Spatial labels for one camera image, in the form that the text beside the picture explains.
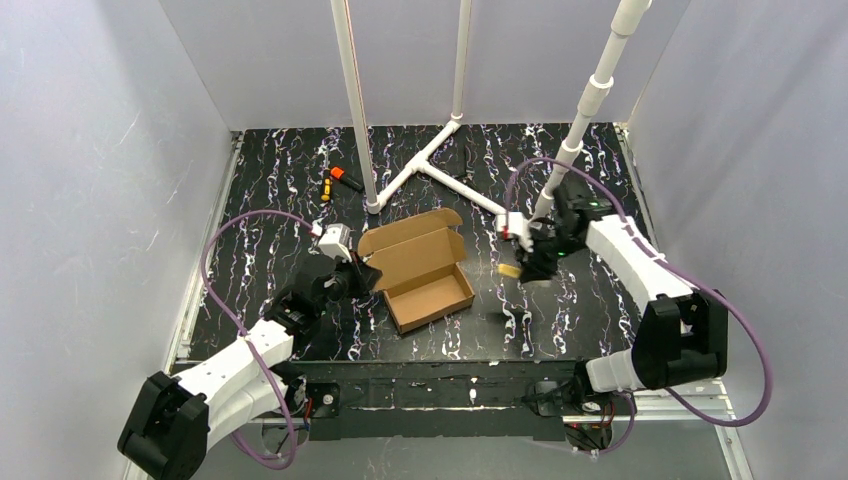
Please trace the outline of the brown cardboard box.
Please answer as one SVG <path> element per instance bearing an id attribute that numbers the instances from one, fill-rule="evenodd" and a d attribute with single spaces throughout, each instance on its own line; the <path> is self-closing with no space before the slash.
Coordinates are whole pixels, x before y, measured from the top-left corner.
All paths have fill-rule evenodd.
<path id="1" fill-rule="evenodd" d="M 473 304 L 475 292 L 460 267 L 467 258 L 463 224 L 440 208 L 366 231 L 357 252 L 382 271 L 373 288 L 383 294 L 397 331 L 404 335 Z"/>

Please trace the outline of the yellow marker pen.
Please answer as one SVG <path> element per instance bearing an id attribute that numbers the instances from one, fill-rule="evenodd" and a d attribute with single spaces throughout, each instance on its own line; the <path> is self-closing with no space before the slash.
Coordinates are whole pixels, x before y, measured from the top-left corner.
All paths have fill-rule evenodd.
<path id="1" fill-rule="evenodd" d="M 498 265 L 497 271 L 502 276 L 514 279 L 519 279 L 522 274 L 522 269 L 520 267 L 503 263 Z"/>

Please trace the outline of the orange black marker pen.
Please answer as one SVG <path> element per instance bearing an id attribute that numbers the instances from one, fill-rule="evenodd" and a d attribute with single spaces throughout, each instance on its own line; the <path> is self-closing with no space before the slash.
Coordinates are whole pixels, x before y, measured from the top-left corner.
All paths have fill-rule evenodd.
<path id="1" fill-rule="evenodd" d="M 359 179 L 355 178 L 352 174 L 346 172 L 341 167 L 338 167 L 338 166 L 331 167 L 329 173 L 330 173 L 330 176 L 334 180 L 340 182 L 341 184 L 345 185 L 346 187 L 348 187 L 348 188 L 350 188 L 350 189 L 352 189 L 352 190 L 354 190 L 358 193 L 364 193 L 365 192 L 365 187 L 362 184 L 362 182 Z"/>

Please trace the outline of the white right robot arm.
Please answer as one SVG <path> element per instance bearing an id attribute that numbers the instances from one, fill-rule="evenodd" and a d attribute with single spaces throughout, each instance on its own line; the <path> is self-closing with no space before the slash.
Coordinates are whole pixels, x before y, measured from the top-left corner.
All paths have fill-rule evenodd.
<path id="1" fill-rule="evenodd" d="M 520 282 L 547 282 L 560 260 L 590 250 L 641 313 L 630 348 L 578 363 L 573 395 L 657 390 L 722 376 L 727 368 L 724 306 L 660 266 L 662 255 L 609 199 L 566 183 L 553 199 L 554 219 L 533 221 L 523 232 L 516 252 Z"/>

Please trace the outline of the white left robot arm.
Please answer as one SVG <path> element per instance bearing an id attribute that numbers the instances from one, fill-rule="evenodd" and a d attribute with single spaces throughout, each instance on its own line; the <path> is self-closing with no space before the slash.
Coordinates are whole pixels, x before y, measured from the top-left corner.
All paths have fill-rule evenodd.
<path id="1" fill-rule="evenodd" d="M 212 446 L 252 419 L 299 412 L 308 403 L 303 379 L 272 367 L 315 334 L 330 303 L 368 295 L 382 275 L 357 254 L 308 257 L 246 335 L 176 376 L 146 379 L 118 451 L 153 479 L 189 479 Z"/>

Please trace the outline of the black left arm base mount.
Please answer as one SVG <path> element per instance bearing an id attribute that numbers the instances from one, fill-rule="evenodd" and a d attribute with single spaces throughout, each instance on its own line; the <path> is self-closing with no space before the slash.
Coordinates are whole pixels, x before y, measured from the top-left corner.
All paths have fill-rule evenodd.
<path id="1" fill-rule="evenodd" d="M 340 413 L 340 382 L 326 363 L 286 363 L 272 368 L 288 386 L 285 399 L 296 426 Z"/>

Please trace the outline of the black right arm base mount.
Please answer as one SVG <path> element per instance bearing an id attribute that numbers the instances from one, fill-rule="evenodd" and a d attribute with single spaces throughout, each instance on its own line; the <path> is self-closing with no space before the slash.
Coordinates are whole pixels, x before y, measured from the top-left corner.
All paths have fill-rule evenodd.
<path id="1" fill-rule="evenodd" d="M 596 393 L 586 390 L 577 379 L 567 381 L 542 380 L 531 384 L 519 398 L 541 417 L 603 416 L 614 412 L 627 414 L 628 393 Z"/>

